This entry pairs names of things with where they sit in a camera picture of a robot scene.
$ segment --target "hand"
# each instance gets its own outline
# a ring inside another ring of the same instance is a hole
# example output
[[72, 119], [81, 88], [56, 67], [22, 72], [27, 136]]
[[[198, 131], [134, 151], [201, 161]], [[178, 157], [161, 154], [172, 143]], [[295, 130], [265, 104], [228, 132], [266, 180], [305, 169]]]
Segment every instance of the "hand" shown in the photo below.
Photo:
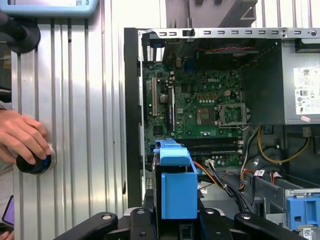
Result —
[[14, 239], [15, 239], [14, 232], [10, 233], [6, 231], [5, 233], [0, 235], [0, 240], [14, 240]]
[[51, 150], [45, 138], [46, 130], [40, 122], [16, 111], [0, 110], [0, 156], [4, 162], [16, 163], [8, 148], [32, 165], [36, 163], [32, 153], [46, 159]]

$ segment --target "finger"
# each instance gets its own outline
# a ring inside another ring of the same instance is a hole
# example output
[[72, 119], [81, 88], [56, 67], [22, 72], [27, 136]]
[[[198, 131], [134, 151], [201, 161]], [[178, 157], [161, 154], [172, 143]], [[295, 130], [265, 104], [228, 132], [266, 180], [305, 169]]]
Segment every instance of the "finger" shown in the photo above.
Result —
[[16, 158], [12, 156], [8, 148], [2, 144], [0, 144], [0, 157], [1, 160], [7, 164], [16, 164]]
[[47, 131], [45, 129], [45, 127], [42, 125], [41, 122], [38, 122], [34, 119], [32, 119], [29, 116], [22, 116], [22, 119], [25, 121], [26, 124], [28, 124], [29, 126], [33, 127], [34, 129], [37, 129], [39, 133], [41, 133], [41, 135], [46, 138], [47, 136]]
[[8, 128], [7, 133], [21, 141], [28, 149], [31, 150], [38, 158], [46, 159], [47, 155], [37, 141], [20, 127]]
[[18, 139], [9, 135], [8, 133], [3, 133], [0, 135], [0, 141], [3, 145], [14, 150], [19, 154], [24, 160], [29, 164], [36, 164], [36, 160], [31, 153], [31, 151]]
[[50, 149], [47, 141], [44, 139], [44, 137], [42, 136], [42, 134], [38, 130], [36, 130], [35, 128], [26, 124], [24, 121], [22, 121], [22, 122], [19, 121], [17, 124], [23, 131], [25, 131], [27, 134], [29, 134], [31, 137], [34, 138], [34, 140], [40, 145], [40, 147], [43, 149], [43, 151], [45, 152], [46, 155], [51, 154], [51, 149]]
[[15, 233], [10, 233], [10, 235], [5, 240], [15, 240]]
[[9, 233], [8, 231], [2, 233], [2, 234], [0, 235], [0, 240], [6, 240], [7, 237], [9, 236], [9, 234], [10, 234], [10, 233]]

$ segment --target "metal screw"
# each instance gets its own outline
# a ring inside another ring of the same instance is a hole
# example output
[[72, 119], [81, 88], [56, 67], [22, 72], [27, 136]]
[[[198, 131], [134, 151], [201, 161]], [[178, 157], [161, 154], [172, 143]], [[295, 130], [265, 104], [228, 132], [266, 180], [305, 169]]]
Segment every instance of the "metal screw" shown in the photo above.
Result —
[[213, 213], [214, 213], [214, 210], [213, 210], [212, 208], [207, 208], [207, 209], [205, 210], [205, 212], [206, 212], [207, 214], [213, 214]]
[[109, 219], [111, 219], [111, 218], [112, 218], [111, 215], [103, 215], [103, 216], [102, 216], [102, 219], [103, 219], [103, 220], [109, 220]]
[[241, 217], [245, 220], [251, 219], [251, 217], [248, 214], [241, 214]]
[[145, 213], [145, 210], [139, 209], [136, 213], [137, 213], [137, 214], [144, 214], [144, 213]]

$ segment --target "white label sticker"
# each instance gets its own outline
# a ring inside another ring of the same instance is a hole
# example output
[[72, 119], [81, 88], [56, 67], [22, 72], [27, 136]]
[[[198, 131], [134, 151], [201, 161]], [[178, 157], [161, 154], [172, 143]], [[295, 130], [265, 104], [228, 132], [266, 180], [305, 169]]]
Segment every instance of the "white label sticker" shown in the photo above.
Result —
[[207, 194], [208, 193], [208, 189], [206, 187], [204, 187], [204, 188], [200, 189], [200, 192], [202, 194]]
[[320, 68], [294, 69], [294, 95], [297, 115], [320, 114]]
[[207, 194], [207, 193], [208, 193], [208, 188], [207, 188], [207, 187], [203, 187], [203, 186], [201, 185], [201, 183], [198, 183], [198, 189], [200, 189], [200, 192], [201, 192], [202, 194]]
[[307, 123], [310, 123], [311, 118], [302, 115], [302, 116], [301, 116], [301, 120], [302, 120], [302, 121], [305, 121], [305, 122], [307, 122]]
[[265, 170], [259, 170], [258, 176], [262, 177], [265, 174]]
[[281, 176], [277, 171], [275, 171], [275, 172], [273, 173], [273, 177], [274, 177], [274, 178], [282, 178], [282, 176]]
[[308, 239], [308, 240], [312, 240], [312, 231], [311, 228], [304, 228], [303, 229], [303, 237]]

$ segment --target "chip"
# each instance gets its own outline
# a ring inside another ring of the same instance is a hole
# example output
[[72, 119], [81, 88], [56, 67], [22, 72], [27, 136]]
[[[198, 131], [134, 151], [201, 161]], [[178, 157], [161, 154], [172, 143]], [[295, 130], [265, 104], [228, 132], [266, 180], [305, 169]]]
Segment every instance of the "chip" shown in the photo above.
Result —
[[163, 126], [153, 126], [153, 135], [154, 136], [162, 136], [164, 134]]
[[198, 107], [196, 109], [196, 124], [213, 126], [216, 120], [216, 110], [213, 107]]
[[187, 92], [188, 92], [188, 84], [185, 84], [185, 83], [181, 84], [181, 93], [185, 94]]

